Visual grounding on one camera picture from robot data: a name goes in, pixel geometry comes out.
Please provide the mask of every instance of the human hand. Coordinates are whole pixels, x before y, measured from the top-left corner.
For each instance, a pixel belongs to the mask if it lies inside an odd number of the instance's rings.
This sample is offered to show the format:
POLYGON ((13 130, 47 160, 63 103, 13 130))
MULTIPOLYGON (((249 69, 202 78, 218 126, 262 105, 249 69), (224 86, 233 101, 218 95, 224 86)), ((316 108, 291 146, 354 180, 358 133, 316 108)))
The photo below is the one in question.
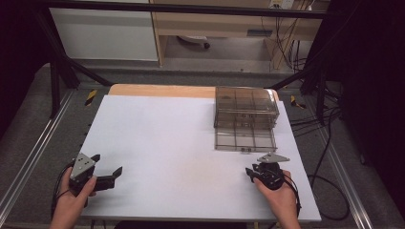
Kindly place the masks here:
POLYGON ((72 172, 72 167, 66 170, 63 175, 59 199, 57 200, 56 209, 53 214, 53 220, 51 222, 50 229, 70 229, 74 228, 78 217, 83 210, 87 197, 92 197, 96 193, 93 192, 96 186, 96 177, 93 176, 84 185, 81 192, 75 197, 75 195, 69 191, 69 178, 72 172))
MULTIPOLYGON (((289 171, 284 170, 287 177, 291 177, 289 171)), ((265 196, 271 211, 280 221, 282 228, 300 228, 297 218, 296 197, 292 189, 286 184, 277 189, 268 189, 258 178, 253 179, 257 189, 265 196)))

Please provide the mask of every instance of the floor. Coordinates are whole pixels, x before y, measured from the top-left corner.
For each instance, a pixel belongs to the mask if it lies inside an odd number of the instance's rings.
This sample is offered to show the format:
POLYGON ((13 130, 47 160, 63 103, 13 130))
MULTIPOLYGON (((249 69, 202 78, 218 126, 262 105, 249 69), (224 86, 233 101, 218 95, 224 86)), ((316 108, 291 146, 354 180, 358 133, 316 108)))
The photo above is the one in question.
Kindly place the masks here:
MULTIPOLYGON (((162 67, 156 66, 155 63, 127 66, 127 68, 114 66, 110 70, 103 70, 98 66, 95 72, 118 83, 245 87, 267 87, 293 73, 293 70, 288 68, 277 71, 271 67, 263 39, 208 38, 208 40, 211 47, 206 50, 201 45, 189 44, 177 37, 170 37, 165 64, 162 67)), ((102 96, 108 93, 108 88, 95 84, 84 75, 79 77, 82 84, 78 90, 62 90, 64 93, 71 94, 71 102, 49 141, 41 148, 40 156, 34 158, 37 161, 36 166, 30 170, 31 176, 26 180, 24 188, 20 193, 16 193, 18 198, 12 199, 15 201, 14 204, 11 202, 13 207, 9 212, 2 213, 1 217, 7 215, 4 228, 47 227, 50 220, 50 196, 57 173, 80 150, 80 144, 83 143, 86 133, 91 128, 90 125, 102 96), (97 89, 95 100, 91 106, 84 106, 91 89, 97 89)), ((307 173, 312 174, 325 148, 325 130, 327 129, 318 129, 316 122, 313 122, 315 125, 298 125, 303 118, 312 119, 311 107, 315 97, 311 94, 301 96, 300 84, 300 82, 294 82, 278 93, 281 100, 285 102, 291 124, 297 124, 293 125, 296 143, 307 173), (292 95, 296 99, 294 105, 291 105, 292 95)), ((32 148, 35 147, 37 139, 50 122, 49 85, 49 70, 44 68, 38 72, 24 104, 0 142, 0 161, 2 161, 0 195, 2 197, 8 197, 13 178, 18 176, 26 159, 32 157, 32 148)), ((340 85, 333 83, 330 83, 330 88, 337 93, 342 90, 340 85)), ((327 99, 326 105, 330 108, 335 107, 336 101, 332 98, 327 99)), ((359 154, 344 119, 337 117, 330 125, 329 149, 334 150, 342 158, 372 226, 405 228, 403 218, 398 214, 373 167, 360 163, 359 154)), ((332 184, 339 187, 339 179, 333 168, 333 160, 326 156, 319 175, 326 177, 332 184)), ((315 184, 314 195, 320 211, 333 218, 345 215, 345 200, 336 191, 337 189, 320 179, 317 179, 315 184)), ((342 220, 323 217, 321 222, 306 223, 302 226, 305 228, 358 228, 355 219, 356 216, 353 214, 349 214, 342 220)), ((89 221, 83 219, 78 224, 89 225, 89 221)), ((267 227, 268 224, 261 225, 261 228, 267 227)))

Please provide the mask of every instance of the gray carpet floor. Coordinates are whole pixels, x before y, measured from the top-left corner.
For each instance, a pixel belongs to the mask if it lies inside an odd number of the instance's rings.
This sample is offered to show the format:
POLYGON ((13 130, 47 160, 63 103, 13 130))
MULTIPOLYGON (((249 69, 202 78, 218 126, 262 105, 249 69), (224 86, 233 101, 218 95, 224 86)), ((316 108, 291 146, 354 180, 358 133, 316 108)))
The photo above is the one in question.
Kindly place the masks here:
MULTIPOLYGON (((213 39, 213 41, 217 43, 213 42, 214 46, 211 45, 211 49, 215 47, 215 44, 222 44, 223 40, 213 39)), ((178 44, 181 41, 172 40, 172 42, 178 44)), ((181 59, 180 62, 183 65, 187 64, 187 59, 193 59, 188 53, 190 49, 202 48, 190 45, 182 50, 181 46, 179 46, 174 51, 169 52, 169 59, 173 63, 181 59)), ((240 54, 240 52, 243 51, 227 51, 228 54, 240 54)), ((198 59, 199 56, 205 61, 205 64, 209 63, 207 58, 211 58, 202 57, 198 54, 193 56, 195 57, 194 59, 198 59)), ((225 62, 231 59, 231 57, 226 56, 222 56, 221 58, 226 59, 225 62)), ((248 71, 247 67, 245 67, 246 71, 243 70, 241 72, 240 69, 237 71, 233 66, 230 68, 235 71, 224 71, 224 66, 226 65, 222 65, 217 71, 210 73, 204 71, 191 72, 188 69, 186 71, 179 71, 179 68, 175 67, 152 70, 142 68, 139 70, 95 70, 95 72, 117 83, 161 85, 265 87, 285 77, 283 74, 268 74, 264 72, 265 68, 259 71, 255 71, 252 68, 252 70, 248 71)), ((35 166, 30 179, 12 208, 6 221, 7 225, 20 222, 47 224, 50 221, 51 197, 57 175, 60 169, 79 152, 80 145, 84 142, 85 135, 90 129, 90 124, 93 122, 102 96, 107 94, 109 90, 106 87, 97 86, 84 75, 80 75, 79 77, 83 81, 82 86, 74 92, 72 102, 69 104, 69 108, 64 114, 60 125, 57 127, 42 157, 35 166), (92 88, 98 89, 95 100, 91 106, 84 106, 84 102, 92 88)), ((36 140, 49 121, 51 113, 50 85, 49 70, 45 68, 38 72, 26 100, 0 142, 0 161, 2 161, 0 164, 0 170, 2 171, 2 176, 0 176, 1 197, 6 194, 13 178, 24 164, 36 140)), ((314 95, 301 96, 298 91, 299 86, 299 82, 294 82, 278 92, 281 100, 285 102, 288 118, 291 120, 291 123, 292 120, 312 116, 309 109, 290 105, 290 96, 292 94, 295 95, 296 101, 300 104, 309 105, 315 99, 314 95)), ((329 107, 336 106, 332 100, 327 100, 327 105, 329 107)), ((293 127, 296 143, 306 172, 312 174, 325 147, 325 142, 320 136, 319 131, 305 134, 306 131, 312 130, 316 126, 307 127, 302 130, 298 130, 299 128, 293 127)), ((331 123, 331 142, 336 152, 343 158, 345 168, 351 176, 351 180, 373 226, 375 228, 405 228, 403 218, 397 212, 393 201, 387 194, 374 168, 360 163, 359 154, 354 142, 352 142, 351 134, 344 120, 336 118, 331 123)), ((324 158, 319 175, 326 177, 338 185, 328 157, 324 158)), ((340 217, 345 213, 344 200, 328 183, 316 180, 314 194, 322 213, 333 217, 340 217)), ((78 224, 90 225, 90 222, 82 219, 78 224)), ((357 228, 352 215, 343 220, 323 218, 321 222, 303 224, 303 226, 308 228, 357 228)))

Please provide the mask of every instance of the right hand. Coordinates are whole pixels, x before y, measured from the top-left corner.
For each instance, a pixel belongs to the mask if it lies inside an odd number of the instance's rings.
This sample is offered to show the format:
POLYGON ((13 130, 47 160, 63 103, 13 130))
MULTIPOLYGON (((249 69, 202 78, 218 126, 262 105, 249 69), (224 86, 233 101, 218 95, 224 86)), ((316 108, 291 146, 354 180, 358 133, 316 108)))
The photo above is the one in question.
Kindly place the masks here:
MULTIPOLYGON (((289 171, 283 173, 291 177, 289 171)), ((253 179, 257 189, 265 196, 270 205, 270 209, 275 217, 280 221, 282 228, 300 228, 297 218, 296 197, 291 188, 284 183, 277 190, 268 189, 258 178, 253 179)))

